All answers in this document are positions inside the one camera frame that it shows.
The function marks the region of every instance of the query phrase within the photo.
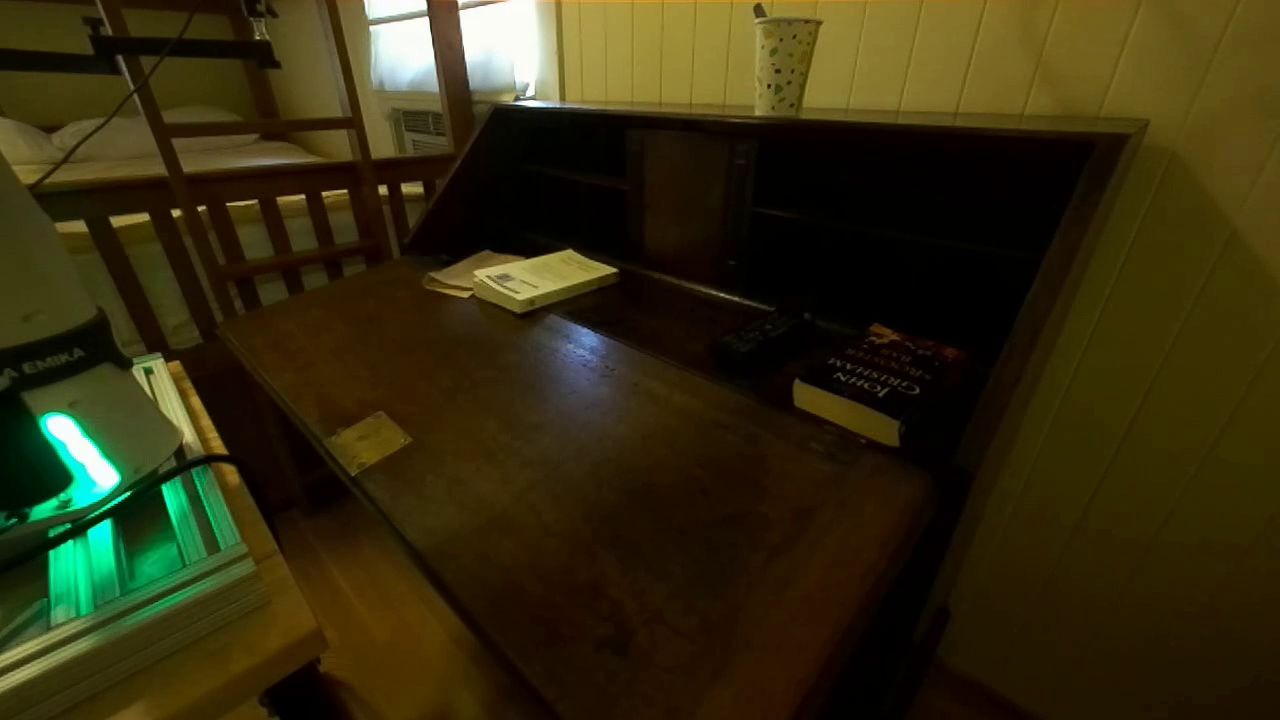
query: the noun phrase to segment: wall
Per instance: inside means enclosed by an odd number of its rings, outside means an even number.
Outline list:
[[[0,6],[0,49],[45,49],[45,53],[84,53],[87,28],[84,10],[66,6]],[[127,28],[135,38],[175,38],[184,28],[178,12],[132,12]],[[228,28],[211,15],[195,19],[187,38],[225,38]],[[219,60],[169,60],[154,72],[154,92],[169,110],[175,106],[219,106],[247,113],[247,88]],[[0,118],[20,118],[27,125],[55,128],[74,118],[105,118],[124,96],[121,78],[49,78],[49,72],[0,72]]]
[[[1039,715],[1280,715],[1280,6],[798,0],[806,106],[1149,118],[984,477],[942,655]],[[745,0],[565,0],[568,99],[749,106]]]

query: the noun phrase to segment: small card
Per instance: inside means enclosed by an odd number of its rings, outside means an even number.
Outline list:
[[[348,477],[361,477],[362,467],[398,453],[409,433],[386,412],[370,412],[361,423],[330,433],[323,445]]]

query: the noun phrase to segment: wooden floor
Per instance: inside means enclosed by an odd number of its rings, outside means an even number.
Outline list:
[[[511,720],[519,687],[488,663],[398,545],[357,505],[287,515],[278,550],[323,634],[323,684],[343,720]],[[909,720],[1020,720],[934,668]]]

